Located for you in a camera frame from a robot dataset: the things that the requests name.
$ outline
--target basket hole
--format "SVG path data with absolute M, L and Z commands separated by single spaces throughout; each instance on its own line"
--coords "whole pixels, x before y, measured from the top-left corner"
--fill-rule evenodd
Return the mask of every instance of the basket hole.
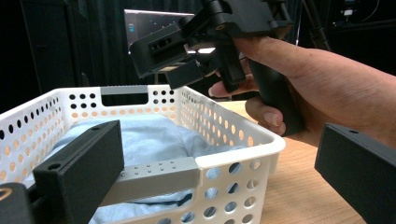
M 245 200 L 245 207 L 250 207 L 252 206 L 254 203 L 256 202 L 256 198 L 255 197 L 250 197 L 248 199 Z
M 14 127 L 12 127 L 12 124 L 8 126 L 8 131 L 9 133 L 14 133 Z
M 242 218 L 242 223 L 249 223 L 253 219 L 253 215 L 249 214 Z
M 187 212 L 181 217 L 181 222 L 191 223 L 195 219 L 195 214 L 193 212 Z
M 20 146 L 20 142 L 18 140 L 14 140 L 14 148 L 18 148 Z
M 232 212 L 235 208 L 236 208 L 236 202 L 230 202 L 230 203 L 227 203 L 227 205 L 225 205 L 224 210 L 226 212 Z
M 171 224 L 172 220 L 169 217 L 163 218 L 157 222 L 157 224 Z
M 244 140 L 245 136 L 244 136 L 244 131 L 239 131 L 239 139 Z
M 255 189 L 257 185 L 259 184 L 259 181 L 257 179 L 251 179 L 247 182 L 247 188 L 248 189 Z
M 235 221 L 233 219 L 229 219 L 226 222 L 224 222 L 224 224 L 234 224 Z
M 257 170 L 262 166 L 262 162 L 260 160 L 254 160 L 250 163 L 250 170 Z
M 253 147 L 253 146 L 254 146 L 254 141 L 253 141 L 253 138 L 252 138 L 251 136 L 249 136 L 249 137 L 247 138 L 247 145 L 248 145 L 249 147 Z
M 216 188 L 210 188 L 205 192 L 205 197 L 207 199 L 214 199 L 216 196 L 218 196 L 218 189 Z
M 4 153 L 6 154 L 6 156 L 9 156 L 9 154 L 11 154 L 11 148 L 10 147 L 6 147 L 4 149 Z
M 14 161 L 12 161 L 12 162 L 9 164 L 9 170 L 10 170 L 11 172 L 14 172 L 14 171 L 15 171 L 15 167 L 16 167 L 16 164 L 15 164 Z
M 206 172 L 206 177 L 208 179 L 216 179 L 219 176 L 220 176 L 220 168 L 219 167 L 210 168 Z
M 229 185 L 228 188 L 227 188 L 227 192 L 228 192 L 229 194 L 234 194 L 234 193 L 236 193 L 238 190 L 239 190 L 239 185 L 238 185 L 238 183 L 233 183 L 233 184 Z
M 208 207 L 204 211 L 205 217 L 213 217 L 215 214 L 216 214 L 216 207 L 214 207 L 214 206 Z
M 230 169 L 228 169 L 228 171 L 230 172 L 230 174 L 236 175 L 236 174 L 238 174 L 241 171 L 241 169 L 242 169 L 241 163 L 240 162 L 236 162 L 236 163 L 233 163 L 230 166 Z
M 5 181 L 6 178 L 7 178 L 7 172 L 4 171 L 4 170 L 1 171 L 1 172 L 0 172 L 0 180 L 1 180 L 1 181 Z

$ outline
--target hand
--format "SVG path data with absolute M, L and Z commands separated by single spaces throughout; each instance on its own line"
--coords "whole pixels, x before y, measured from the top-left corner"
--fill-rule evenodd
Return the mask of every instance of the hand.
M 324 123 L 331 122 L 396 146 L 396 130 L 389 125 L 396 123 L 394 76 L 328 51 L 299 48 L 270 37 L 235 39 L 234 43 L 250 60 L 272 67 L 288 79 L 305 125 L 291 138 L 317 146 Z M 247 65 L 244 67 L 247 80 L 231 94 L 257 90 Z M 210 92 L 217 97 L 230 95 L 221 82 Z M 248 100 L 246 110 L 263 127 L 285 132 L 281 112 L 264 105 L 261 98 Z

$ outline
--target wooden table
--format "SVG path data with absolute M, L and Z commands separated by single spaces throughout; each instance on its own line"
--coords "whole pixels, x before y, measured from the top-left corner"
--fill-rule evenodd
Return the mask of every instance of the wooden table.
M 220 104 L 252 119 L 245 111 L 245 101 Z M 315 170 L 318 149 L 285 140 L 276 173 L 268 179 L 261 223 L 365 223 Z

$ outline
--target light blue cloth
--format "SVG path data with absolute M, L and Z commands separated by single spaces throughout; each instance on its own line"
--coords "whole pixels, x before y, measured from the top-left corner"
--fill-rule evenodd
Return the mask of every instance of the light blue cloth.
M 120 121 L 125 166 L 166 161 L 185 157 L 200 157 L 241 147 L 212 146 L 197 132 L 177 126 L 172 120 L 160 115 L 140 115 L 92 119 L 74 125 L 54 146 L 51 155 L 73 139 L 100 123 Z M 156 196 L 99 207 L 90 224 L 123 220 L 175 208 L 187 203 L 192 190 Z

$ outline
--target black 3d-printed part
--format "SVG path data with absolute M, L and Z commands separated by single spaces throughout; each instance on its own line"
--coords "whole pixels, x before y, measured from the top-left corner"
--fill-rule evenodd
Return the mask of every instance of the black 3d-printed part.
M 7 183 L 0 186 L 0 223 L 35 223 L 23 184 Z
M 172 90 L 190 85 L 204 78 L 196 60 L 191 60 L 183 66 L 177 67 L 166 73 L 166 79 Z
M 304 129 L 304 120 L 294 104 L 285 77 L 276 70 L 249 60 L 250 70 L 259 87 L 262 101 L 280 110 L 286 131 L 282 136 L 289 136 Z
M 124 167 L 120 122 L 90 128 L 34 170 L 57 223 L 88 223 Z
M 327 124 L 315 168 L 367 223 L 396 223 L 396 149 Z

